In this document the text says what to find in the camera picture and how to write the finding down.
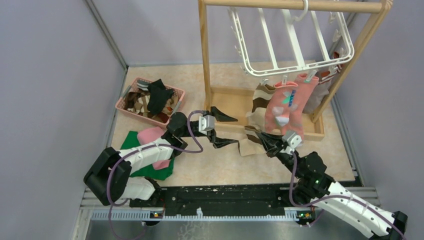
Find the pink sock with green pattern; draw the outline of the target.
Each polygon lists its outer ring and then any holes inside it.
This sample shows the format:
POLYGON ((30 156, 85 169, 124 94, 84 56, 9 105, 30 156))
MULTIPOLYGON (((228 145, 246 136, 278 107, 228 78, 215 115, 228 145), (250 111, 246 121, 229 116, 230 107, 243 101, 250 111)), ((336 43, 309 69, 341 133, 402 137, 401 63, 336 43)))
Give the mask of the pink sock with green pattern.
POLYGON ((288 128, 298 134, 303 141, 305 139, 302 118, 303 110, 313 90, 318 85, 319 78, 315 75, 308 77, 307 73, 301 73, 295 78, 294 82, 297 84, 297 87, 290 107, 288 128))

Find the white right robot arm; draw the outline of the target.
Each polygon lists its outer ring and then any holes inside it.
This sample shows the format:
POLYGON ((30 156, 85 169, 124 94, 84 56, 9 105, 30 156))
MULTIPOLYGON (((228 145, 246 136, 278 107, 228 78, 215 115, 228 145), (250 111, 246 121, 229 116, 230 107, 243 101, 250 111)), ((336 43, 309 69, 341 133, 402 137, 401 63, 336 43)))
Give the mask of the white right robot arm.
POLYGON ((408 216, 375 206, 326 174, 327 166, 317 152, 303 157, 296 148, 301 137, 294 131, 274 135, 254 134, 268 157, 276 157, 290 172, 288 198, 294 207, 318 207, 354 227, 369 240, 404 240, 408 216))

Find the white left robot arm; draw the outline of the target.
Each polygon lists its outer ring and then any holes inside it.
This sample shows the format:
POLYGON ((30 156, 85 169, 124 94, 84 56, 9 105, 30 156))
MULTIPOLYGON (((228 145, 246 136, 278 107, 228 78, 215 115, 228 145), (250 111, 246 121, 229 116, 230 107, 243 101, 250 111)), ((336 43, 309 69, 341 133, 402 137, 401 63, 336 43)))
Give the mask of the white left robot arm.
POLYGON ((217 137, 216 122, 237 122, 237 119, 215 106, 209 110, 194 110, 189 115, 173 113, 164 134, 153 142, 129 149, 105 148, 83 182, 104 206, 118 206, 116 201, 123 199, 143 201, 154 207, 160 202, 161 187, 151 177, 134 180, 131 174, 181 153, 202 153, 204 148, 198 137, 206 137, 216 149, 236 143, 235 139, 217 137))

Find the brown beige striped sock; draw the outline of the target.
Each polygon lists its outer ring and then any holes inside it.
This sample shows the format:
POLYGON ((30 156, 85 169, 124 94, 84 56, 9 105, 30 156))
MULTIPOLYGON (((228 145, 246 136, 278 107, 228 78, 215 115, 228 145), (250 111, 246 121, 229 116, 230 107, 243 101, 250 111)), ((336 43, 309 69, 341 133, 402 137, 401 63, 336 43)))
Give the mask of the brown beige striped sock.
POLYGON ((238 150, 242 157, 250 155, 265 154, 266 151, 257 134, 262 133, 254 126, 247 125, 244 127, 246 138, 238 142, 238 150))
POLYGON ((252 109, 246 113, 247 125, 257 130, 265 130, 265 114, 276 88, 273 85, 259 84, 253 92, 252 109))

